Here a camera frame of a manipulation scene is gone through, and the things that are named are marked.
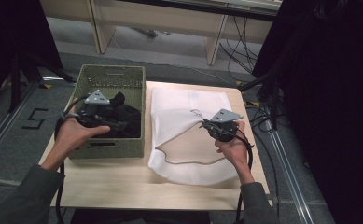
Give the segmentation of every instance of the wooden table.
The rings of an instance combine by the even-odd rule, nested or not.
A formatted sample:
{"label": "wooden table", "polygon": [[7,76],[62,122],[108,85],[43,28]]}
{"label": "wooden table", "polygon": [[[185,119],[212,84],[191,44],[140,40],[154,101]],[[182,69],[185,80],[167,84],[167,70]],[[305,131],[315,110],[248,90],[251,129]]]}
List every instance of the wooden table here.
{"label": "wooden table", "polygon": [[[237,178],[214,186],[188,186],[170,183],[147,167],[151,151],[151,91],[154,87],[222,91],[235,113],[244,116],[245,135],[255,145],[241,93],[236,89],[147,82],[145,114],[145,156],[133,159],[65,160],[62,206],[86,208],[235,210],[240,193]],[[50,140],[41,162],[53,146]],[[257,148],[253,148],[252,168],[256,181],[269,193]]]}

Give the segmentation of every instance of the black curtain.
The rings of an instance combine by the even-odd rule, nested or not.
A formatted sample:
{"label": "black curtain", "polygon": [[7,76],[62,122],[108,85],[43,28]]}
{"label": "black curtain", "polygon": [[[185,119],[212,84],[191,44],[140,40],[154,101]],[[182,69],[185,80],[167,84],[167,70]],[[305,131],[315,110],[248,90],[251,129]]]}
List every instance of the black curtain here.
{"label": "black curtain", "polygon": [[9,75],[17,52],[38,56],[56,68],[63,67],[39,0],[0,1],[0,86]]}
{"label": "black curtain", "polygon": [[[336,223],[363,223],[363,3],[349,0],[339,18],[315,18],[310,25],[311,34],[278,83]],[[274,26],[262,48],[257,75],[271,67],[289,36],[281,26]],[[285,32],[293,31],[286,26]]]}

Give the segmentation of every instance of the floor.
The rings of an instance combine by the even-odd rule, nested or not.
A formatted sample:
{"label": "floor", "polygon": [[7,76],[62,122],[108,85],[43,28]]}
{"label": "floor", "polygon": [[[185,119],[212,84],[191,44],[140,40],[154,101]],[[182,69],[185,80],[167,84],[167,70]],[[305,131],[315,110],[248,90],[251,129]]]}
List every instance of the floor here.
{"label": "floor", "polygon": [[[105,54],[97,54],[94,46],[91,25],[86,22],[65,21],[48,18],[49,27],[54,36],[56,46],[60,53],[70,53],[76,55],[92,56],[103,59],[123,59],[134,62],[171,64],[174,67],[183,67],[189,69],[204,69],[204,71],[226,71],[230,72],[234,78],[224,79],[225,86],[236,87],[241,80],[242,83],[253,80],[245,70],[237,63],[231,61],[224,50],[219,50],[216,56],[216,63],[208,65],[206,61],[204,38],[193,35],[169,34],[166,35],[158,32],[155,38],[147,37],[128,27],[119,27],[115,32],[112,42]],[[230,50],[227,41],[222,40],[225,49]],[[238,50],[242,49],[237,41],[230,41],[230,45]],[[259,54],[261,45],[250,44],[247,46],[255,54]],[[196,72],[196,76],[209,76],[209,74]],[[244,94],[247,102],[256,102],[255,93],[259,86]],[[5,87],[3,94],[0,94],[0,122],[7,112],[4,108],[8,103],[3,98],[7,98],[9,90]],[[288,170],[279,160],[279,153],[273,147],[272,132],[266,132],[267,122],[264,109],[257,109],[255,106],[248,105],[247,113],[249,119],[254,119],[252,125],[256,125],[256,142],[259,149],[259,156],[263,163],[263,169],[267,178],[271,195],[274,198],[274,208],[279,213],[282,223],[334,223],[331,214],[321,196],[320,190],[314,182],[314,177],[309,172],[308,167],[303,164],[303,155],[297,140],[292,132],[292,127],[286,120],[286,116],[278,118],[278,136],[288,161],[291,173],[296,184],[299,187],[300,195],[306,202],[307,212],[310,218],[301,218],[299,203],[296,202],[288,178]],[[18,182],[11,180],[4,181],[4,186],[0,186],[0,195],[10,193]],[[73,211],[66,213],[65,220],[70,220]],[[232,223],[235,213],[233,211],[210,211],[211,222],[214,224]],[[50,223],[56,223],[53,213],[50,217]]]}

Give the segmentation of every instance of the sleeve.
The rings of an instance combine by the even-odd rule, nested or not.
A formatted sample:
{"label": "sleeve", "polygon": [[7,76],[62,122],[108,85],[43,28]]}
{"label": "sleeve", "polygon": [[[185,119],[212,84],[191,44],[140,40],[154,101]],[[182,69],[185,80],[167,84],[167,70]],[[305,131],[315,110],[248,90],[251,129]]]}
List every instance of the sleeve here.
{"label": "sleeve", "polygon": [[50,202],[63,181],[64,175],[34,165],[0,203],[0,223],[48,223]]}
{"label": "sleeve", "polygon": [[244,223],[280,223],[274,209],[269,205],[262,184],[255,182],[241,186],[244,203]]}

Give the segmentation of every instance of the green plastic crate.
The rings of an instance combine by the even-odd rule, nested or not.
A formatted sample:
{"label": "green plastic crate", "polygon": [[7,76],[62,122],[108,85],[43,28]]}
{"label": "green plastic crate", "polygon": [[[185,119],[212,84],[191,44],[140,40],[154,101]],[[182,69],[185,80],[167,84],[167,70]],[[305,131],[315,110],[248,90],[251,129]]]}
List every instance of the green plastic crate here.
{"label": "green plastic crate", "polygon": [[[84,64],[71,99],[100,90],[108,99],[119,91],[125,95],[125,105],[141,112],[140,138],[91,138],[85,147],[74,151],[70,159],[141,158],[144,156],[144,121],[146,109],[146,73],[141,66]],[[83,103],[76,105],[76,110]]]}

